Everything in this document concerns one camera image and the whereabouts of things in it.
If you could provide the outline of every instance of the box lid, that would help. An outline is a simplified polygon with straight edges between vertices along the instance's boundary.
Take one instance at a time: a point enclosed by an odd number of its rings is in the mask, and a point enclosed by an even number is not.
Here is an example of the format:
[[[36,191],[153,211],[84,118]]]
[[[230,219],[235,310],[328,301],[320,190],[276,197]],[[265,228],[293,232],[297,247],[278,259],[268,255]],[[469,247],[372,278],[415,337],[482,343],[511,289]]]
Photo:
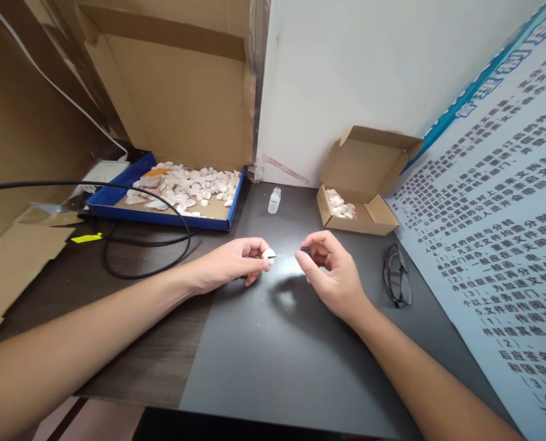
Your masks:
[[[365,203],[395,184],[422,144],[420,138],[352,126],[332,147],[320,178],[351,202]]]
[[[89,4],[77,15],[135,147],[196,168],[250,162],[254,88],[242,37]]]

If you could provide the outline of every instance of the yellow tag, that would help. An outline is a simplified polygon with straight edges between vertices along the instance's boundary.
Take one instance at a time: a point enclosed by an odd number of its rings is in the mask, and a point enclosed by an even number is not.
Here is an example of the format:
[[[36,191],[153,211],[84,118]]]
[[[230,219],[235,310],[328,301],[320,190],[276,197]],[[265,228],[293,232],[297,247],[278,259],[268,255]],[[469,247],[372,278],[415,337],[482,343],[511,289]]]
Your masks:
[[[102,234],[98,233],[96,235],[79,236],[78,238],[71,238],[71,240],[75,243],[82,243],[82,242],[91,242],[92,240],[100,240],[101,238],[102,238]]]

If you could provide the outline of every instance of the white cable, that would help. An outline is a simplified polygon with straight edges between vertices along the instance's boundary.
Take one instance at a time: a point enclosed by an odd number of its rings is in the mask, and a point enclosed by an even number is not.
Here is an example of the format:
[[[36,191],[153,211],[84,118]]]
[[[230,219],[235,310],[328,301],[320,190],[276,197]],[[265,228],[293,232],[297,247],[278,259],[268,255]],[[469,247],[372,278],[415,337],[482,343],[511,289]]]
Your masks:
[[[38,65],[34,62],[34,60],[32,59],[32,57],[30,56],[30,54],[28,53],[26,47],[24,46],[24,43],[22,42],[22,40],[20,40],[20,37],[18,37],[18,34],[16,33],[16,31],[14,31],[14,29],[11,27],[10,23],[8,23],[6,21],[6,19],[4,18],[4,16],[0,13],[0,21],[4,24],[4,26],[6,27],[6,29],[8,29],[8,31],[11,33],[12,37],[14,38],[14,40],[16,40],[16,43],[18,44],[18,46],[20,46],[20,49],[22,49],[22,52],[24,52],[24,55],[26,55],[26,57],[28,58],[28,60],[32,63],[32,65],[36,68],[36,70],[39,71],[39,74],[41,74],[43,76],[43,78],[49,82],[49,84],[54,87],[55,89],[57,89],[57,91],[63,95],[65,98],[67,98],[67,100],[73,104],[75,107],[77,107],[77,109],[79,109],[79,111],[84,114],[88,120],[90,120],[92,123],[94,123],[94,125],[100,129],[100,131],[106,135],[108,137],[108,139],[110,141],[112,141],[114,144],[116,144],[121,150],[123,150],[126,155],[122,156],[119,160],[126,160],[128,158],[128,151],[122,147],[114,138],[112,138],[108,132],[106,132],[106,130],[104,130],[104,128],[102,126],[100,126],[90,115],[89,113],[87,113],[85,110],[83,110],[81,108],[81,106],[79,106],[79,104],[77,104],[75,101],[73,101],[65,92],[63,92],[55,83],[53,83],[50,78],[48,78],[48,76],[45,75],[45,73],[38,67]]]

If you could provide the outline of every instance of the needle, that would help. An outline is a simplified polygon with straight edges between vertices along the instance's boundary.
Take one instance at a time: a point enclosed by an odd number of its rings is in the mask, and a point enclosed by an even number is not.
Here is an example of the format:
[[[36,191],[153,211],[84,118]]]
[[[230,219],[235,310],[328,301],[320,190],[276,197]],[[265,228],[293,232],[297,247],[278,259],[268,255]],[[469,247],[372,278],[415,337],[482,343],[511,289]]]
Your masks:
[[[301,247],[299,250],[305,252],[308,256],[312,257],[312,254],[310,252],[310,247]],[[267,258],[294,257],[294,256],[295,256],[294,254],[282,254],[282,255],[278,255],[278,256],[269,256]]]

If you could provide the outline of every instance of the white wall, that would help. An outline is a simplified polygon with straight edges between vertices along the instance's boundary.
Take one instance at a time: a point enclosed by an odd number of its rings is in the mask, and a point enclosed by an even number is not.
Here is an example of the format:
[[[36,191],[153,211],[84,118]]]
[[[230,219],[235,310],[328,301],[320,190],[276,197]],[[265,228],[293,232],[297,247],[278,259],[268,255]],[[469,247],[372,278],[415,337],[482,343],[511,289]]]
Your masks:
[[[422,137],[540,0],[273,0],[258,165],[320,185],[352,124]]]

